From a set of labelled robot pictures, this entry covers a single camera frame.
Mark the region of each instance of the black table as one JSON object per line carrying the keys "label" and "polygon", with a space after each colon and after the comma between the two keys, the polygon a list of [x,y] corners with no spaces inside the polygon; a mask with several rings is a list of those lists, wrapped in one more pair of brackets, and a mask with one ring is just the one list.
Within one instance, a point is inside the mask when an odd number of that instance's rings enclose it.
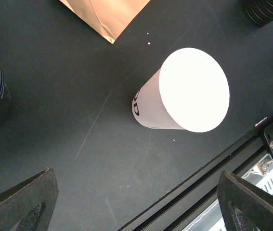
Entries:
{"label": "black table", "polygon": [[[131,100],[183,47],[222,66],[228,114],[202,134],[144,128]],[[0,0],[0,60],[0,192],[54,168],[49,230],[119,229],[273,113],[273,22],[254,27],[236,0],[151,0],[113,45],[58,0]]]}

